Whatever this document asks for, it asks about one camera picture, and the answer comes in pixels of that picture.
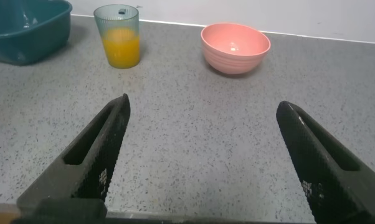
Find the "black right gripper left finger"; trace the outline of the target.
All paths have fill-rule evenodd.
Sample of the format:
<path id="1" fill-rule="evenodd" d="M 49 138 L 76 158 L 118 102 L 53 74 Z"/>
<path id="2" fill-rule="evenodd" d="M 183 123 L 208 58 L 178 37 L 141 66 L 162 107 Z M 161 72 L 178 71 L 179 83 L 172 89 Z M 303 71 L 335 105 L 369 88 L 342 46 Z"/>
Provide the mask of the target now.
<path id="1" fill-rule="evenodd" d="M 44 199 L 105 201 L 130 118 L 124 94 L 107 103 L 77 137 L 17 199 L 23 213 Z"/>

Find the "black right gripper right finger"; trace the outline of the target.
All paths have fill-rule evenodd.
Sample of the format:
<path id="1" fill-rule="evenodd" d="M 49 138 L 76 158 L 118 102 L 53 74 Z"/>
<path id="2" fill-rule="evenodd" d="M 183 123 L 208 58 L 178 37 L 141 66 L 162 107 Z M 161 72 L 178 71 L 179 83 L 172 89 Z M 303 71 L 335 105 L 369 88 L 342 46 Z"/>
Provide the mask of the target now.
<path id="1" fill-rule="evenodd" d="M 299 106 L 277 123 L 317 223 L 375 223 L 375 172 Z"/>

